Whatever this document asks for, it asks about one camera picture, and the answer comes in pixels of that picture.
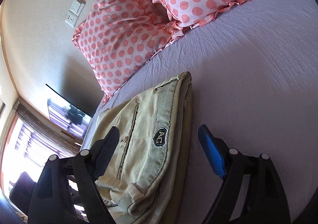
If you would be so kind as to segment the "black flat television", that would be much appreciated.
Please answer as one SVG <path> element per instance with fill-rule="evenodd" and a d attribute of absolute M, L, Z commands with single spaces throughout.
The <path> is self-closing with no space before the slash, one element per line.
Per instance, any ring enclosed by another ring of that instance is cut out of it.
<path fill-rule="evenodd" d="M 91 122 L 91 116 L 69 103 L 48 84 L 46 87 L 48 88 L 47 106 L 50 121 L 68 134 L 83 140 Z"/>

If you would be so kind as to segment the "white wall socket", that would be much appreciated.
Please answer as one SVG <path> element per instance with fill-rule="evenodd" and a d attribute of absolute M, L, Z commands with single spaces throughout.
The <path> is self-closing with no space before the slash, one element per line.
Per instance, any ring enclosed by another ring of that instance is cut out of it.
<path fill-rule="evenodd" d="M 66 16 L 65 22 L 71 27 L 75 27 L 77 21 L 78 21 L 78 16 L 74 14 L 73 12 L 69 11 Z"/>

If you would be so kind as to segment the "white wall switch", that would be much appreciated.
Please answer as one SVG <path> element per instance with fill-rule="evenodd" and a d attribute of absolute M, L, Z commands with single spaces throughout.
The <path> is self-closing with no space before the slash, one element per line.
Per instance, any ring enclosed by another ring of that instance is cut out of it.
<path fill-rule="evenodd" d="M 85 4 L 86 3 L 83 0 L 73 0 L 70 6 L 70 11 L 75 15 L 79 16 Z"/>

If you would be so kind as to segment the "lavender bed sheet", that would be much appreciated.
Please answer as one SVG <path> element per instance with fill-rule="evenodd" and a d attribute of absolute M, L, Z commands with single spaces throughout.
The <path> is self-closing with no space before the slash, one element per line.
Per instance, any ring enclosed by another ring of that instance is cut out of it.
<path fill-rule="evenodd" d="M 182 72 L 192 76 L 192 134 L 176 223 L 201 223 L 221 186 L 197 137 L 267 153 L 293 223 L 317 223 L 317 2 L 252 0 L 187 32 L 144 65 L 103 112 Z"/>

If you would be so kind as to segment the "brown window curtain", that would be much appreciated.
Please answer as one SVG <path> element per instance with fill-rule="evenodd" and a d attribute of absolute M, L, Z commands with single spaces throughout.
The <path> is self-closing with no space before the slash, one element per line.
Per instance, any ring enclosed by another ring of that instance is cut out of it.
<path fill-rule="evenodd" d="M 74 139 L 66 138 L 61 133 L 47 126 L 20 101 L 16 102 L 14 112 L 24 123 L 34 129 L 41 139 L 53 149 L 64 152 L 67 154 L 67 157 L 74 156 L 79 152 L 79 146 L 75 144 Z"/>

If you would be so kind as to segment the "upper pink polka-dot pillow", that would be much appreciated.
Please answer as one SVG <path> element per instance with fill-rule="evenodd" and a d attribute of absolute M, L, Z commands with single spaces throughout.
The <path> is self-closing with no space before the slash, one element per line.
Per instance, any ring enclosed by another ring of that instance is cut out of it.
<path fill-rule="evenodd" d="M 97 0 L 72 42 L 91 66 L 107 103 L 144 64 L 183 35 L 152 0 Z"/>

